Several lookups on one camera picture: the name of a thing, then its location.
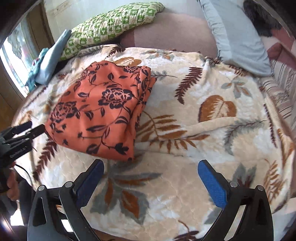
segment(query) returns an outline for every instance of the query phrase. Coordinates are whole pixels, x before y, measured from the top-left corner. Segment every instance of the fleece blanket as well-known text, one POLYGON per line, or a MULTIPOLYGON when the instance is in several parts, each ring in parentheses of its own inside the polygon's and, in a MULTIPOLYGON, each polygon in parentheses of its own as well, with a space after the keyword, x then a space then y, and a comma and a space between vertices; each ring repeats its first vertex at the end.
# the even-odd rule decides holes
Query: fleece blanket
MULTIPOLYGON (((148 66, 157 81, 137 128, 135 159, 102 159, 104 177, 82 208, 93 228, 142 241, 203 237, 221 210, 197 174, 202 159, 239 185, 263 185, 273 213, 284 206, 294 144, 260 88, 260 79, 200 53, 124 50, 116 45, 82 50, 48 87, 27 98, 13 124, 29 119, 33 126, 45 123, 83 70, 102 60, 130 68, 148 66)), ((73 181, 95 159, 59 146, 45 134, 33 146, 36 151, 17 163, 31 174, 34 189, 41 183, 54 188, 73 181)), ((233 225, 229 237, 235 229, 233 225)))

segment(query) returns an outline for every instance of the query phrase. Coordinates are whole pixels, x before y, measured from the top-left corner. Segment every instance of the window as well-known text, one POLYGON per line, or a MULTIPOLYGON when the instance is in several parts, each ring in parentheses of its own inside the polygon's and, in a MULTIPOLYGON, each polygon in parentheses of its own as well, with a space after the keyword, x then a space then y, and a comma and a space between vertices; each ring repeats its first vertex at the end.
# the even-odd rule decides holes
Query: window
POLYGON ((38 53, 32 45, 26 19, 23 19, 0 49, 3 65, 18 90, 26 97, 29 93, 25 83, 31 64, 38 53))

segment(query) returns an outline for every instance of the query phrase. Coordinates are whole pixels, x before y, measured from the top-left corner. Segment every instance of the screw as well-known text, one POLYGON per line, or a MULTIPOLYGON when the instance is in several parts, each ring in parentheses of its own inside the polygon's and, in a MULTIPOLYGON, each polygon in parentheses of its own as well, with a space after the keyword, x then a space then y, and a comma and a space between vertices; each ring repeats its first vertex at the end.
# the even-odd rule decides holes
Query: screw
POLYGON ((72 182, 66 182, 65 187, 67 187, 67 188, 72 187, 72 182))
POLYGON ((232 186, 233 188, 237 187, 237 183, 236 182, 230 182, 230 186, 232 186))
POLYGON ((39 190, 39 191, 42 191, 42 190, 44 190, 44 186, 43 186, 43 185, 41 185, 40 187, 38 187, 38 190, 39 190))
POLYGON ((263 191, 264 190, 264 187, 261 186, 261 185, 258 185, 257 188, 258 188, 259 191, 263 191))

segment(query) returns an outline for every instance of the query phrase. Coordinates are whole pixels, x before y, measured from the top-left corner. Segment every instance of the orange floral fabric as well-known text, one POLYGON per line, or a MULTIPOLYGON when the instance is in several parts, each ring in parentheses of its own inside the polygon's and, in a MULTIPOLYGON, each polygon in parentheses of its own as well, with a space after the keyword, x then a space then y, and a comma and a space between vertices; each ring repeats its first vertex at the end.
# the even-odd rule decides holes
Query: orange floral fabric
POLYGON ((149 67, 94 62, 59 99, 46 131, 59 145, 131 160, 136 128, 154 83, 149 67))

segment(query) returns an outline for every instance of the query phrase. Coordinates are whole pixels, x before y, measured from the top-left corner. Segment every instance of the cable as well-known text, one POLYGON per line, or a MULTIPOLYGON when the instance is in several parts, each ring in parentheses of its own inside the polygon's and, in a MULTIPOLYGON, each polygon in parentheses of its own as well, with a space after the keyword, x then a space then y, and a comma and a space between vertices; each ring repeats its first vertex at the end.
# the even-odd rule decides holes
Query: cable
POLYGON ((27 170, 26 170, 25 168, 21 167, 21 166, 18 165, 18 164, 15 164, 15 166, 17 166, 17 167, 23 169, 23 170, 28 174, 28 176, 29 176, 29 178, 30 178, 31 186, 32 186, 32 188, 33 188, 33 182, 32 182, 31 176, 29 175, 29 173, 27 172, 27 170))
POLYGON ((31 176, 29 175, 29 173, 27 172, 27 170, 26 170, 25 168, 21 167, 21 166, 18 165, 18 164, 15 164, 15 166, 17 166, 17 167, 23 169, 23 170, 28 174, 28 176, 29 176, 29 178, 30 178, 31 187, 32 187, 32 189, 31 189, 31 205, 32 205, 32 204, 33 204, 33 200, 34 200, 34 196, 35 196, 35 194, 34 194, 34 190, 33 190, 33 182, 32 182, 31 176))

